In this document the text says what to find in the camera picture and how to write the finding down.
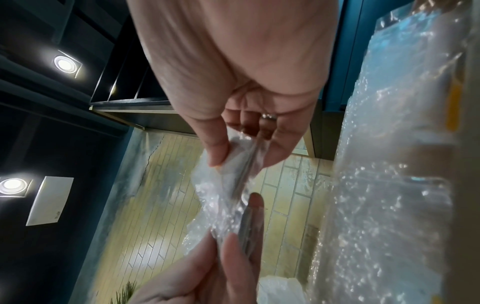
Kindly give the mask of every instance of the recessed light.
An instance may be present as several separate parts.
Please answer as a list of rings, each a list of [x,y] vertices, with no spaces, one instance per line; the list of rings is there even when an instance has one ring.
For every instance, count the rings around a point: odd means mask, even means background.
[[[0,193],[13,195],[25,191],[28,187],[26,181],[20,178],[9,178],[0,182]]]
[[[53,63],[55,64],[57,69],[68,74],[73,74],[79,69],[75,61],[66,56],[55,57]]]

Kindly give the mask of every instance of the dark ceiling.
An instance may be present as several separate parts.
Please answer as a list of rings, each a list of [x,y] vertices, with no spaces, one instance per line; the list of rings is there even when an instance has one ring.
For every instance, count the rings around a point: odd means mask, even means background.
[[[91,96],[128,15],[125,0],[2,0],[2,78],[27,68]],[[78,74],[55,67],[62,52],[81,64]]]

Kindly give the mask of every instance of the green plant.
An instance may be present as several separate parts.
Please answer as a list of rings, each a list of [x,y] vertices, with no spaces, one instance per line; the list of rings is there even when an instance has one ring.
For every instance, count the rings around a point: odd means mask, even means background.
[[[133,284],[128,281],[124,287],[122,287],[120,293],[115,292],[116,302],[114,299],[110,299],[110,304],[127,304],[129,299],[132,297],[133,293],[135,292],[135,288],[137,287],[137,282]]]

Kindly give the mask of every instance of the beige floor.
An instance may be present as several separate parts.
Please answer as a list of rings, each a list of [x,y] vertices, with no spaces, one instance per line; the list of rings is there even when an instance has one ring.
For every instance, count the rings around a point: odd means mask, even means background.
[[[305,149],[302,142],[297,149]],[[179,244],[200,208],[190,172],[201,151],[198,139],[164,136],[137,195],[116,214],[94,279],[95,303],[108,303],[128,281],[142,284],[183,256]],[[331,161],[292,155],[255,179],[265,201],[261,276],[306,283],[331,170]]]

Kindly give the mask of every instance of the hand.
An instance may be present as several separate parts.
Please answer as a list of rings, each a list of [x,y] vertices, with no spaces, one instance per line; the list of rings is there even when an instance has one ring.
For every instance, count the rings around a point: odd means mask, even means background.
[[[175,110],[220,165],[226,124],[271,135],[264,166],[308,129],[327,80],[338,0],[128,0],[150,65]],[[261,119],[274,114],[277,121]]]
[[[263,207],[262,197],[253,193],[250,207]],[[142,286],[129,304],[253,304],[263,244],[263,225],[250,257],[242,252],[238,237],[231,233],[224,240],[219,269],[217,242],[208,233],[186,257],[171,265]]]

